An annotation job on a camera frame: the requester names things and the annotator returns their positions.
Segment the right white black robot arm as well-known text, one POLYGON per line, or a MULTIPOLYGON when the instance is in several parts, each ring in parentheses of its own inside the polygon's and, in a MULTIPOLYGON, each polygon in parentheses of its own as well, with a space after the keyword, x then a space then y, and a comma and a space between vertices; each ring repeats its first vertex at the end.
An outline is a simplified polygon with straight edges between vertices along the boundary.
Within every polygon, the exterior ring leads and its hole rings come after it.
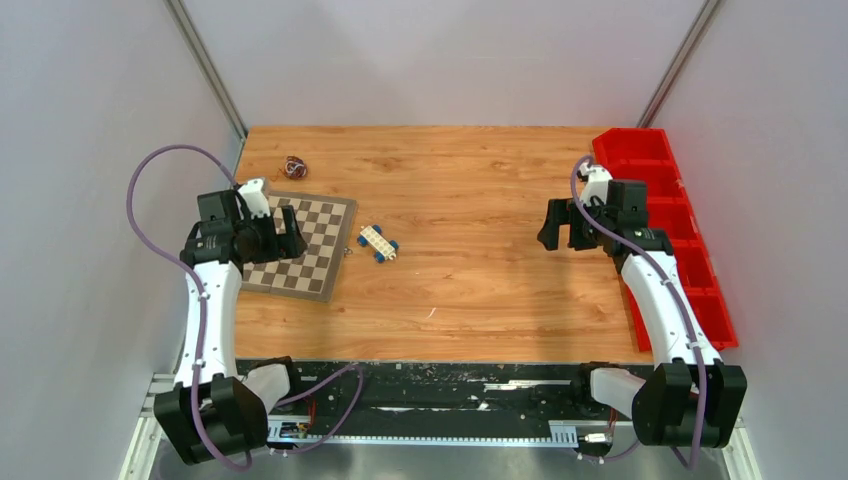
POLYGON ((604 192, 551 199, 538 241, 559 247, 569 228, 569 248, 602 248, 635 299, 648 332, 654 370, 638 377, 612 363, 581 365, 571 403, 584 417, 607 408, 631 419, 646 446, 723 448, 730 442, 747 391, 738 365, 723 361, 685 295, 671 238, 650 224, 647 186, 609 180, 604 192))

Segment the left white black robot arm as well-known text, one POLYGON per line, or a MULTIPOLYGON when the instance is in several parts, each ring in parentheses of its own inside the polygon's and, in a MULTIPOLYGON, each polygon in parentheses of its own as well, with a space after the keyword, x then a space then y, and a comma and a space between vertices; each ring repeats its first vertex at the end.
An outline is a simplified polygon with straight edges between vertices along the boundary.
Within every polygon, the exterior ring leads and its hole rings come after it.
POLYGON ((300 410, 306 388, 290 377, 288 357, 262 362, 240 378, 234 354, 236 302, 247 263, 296 259, 307 249, 290 205, 272 209, 262 192, 227 189, 198 196, 199 220, 177 259, 189 309, 185 358, 153 412, 187 465, 220 460, 244 471, 236 454, 264 446, 268 416, 300 410))

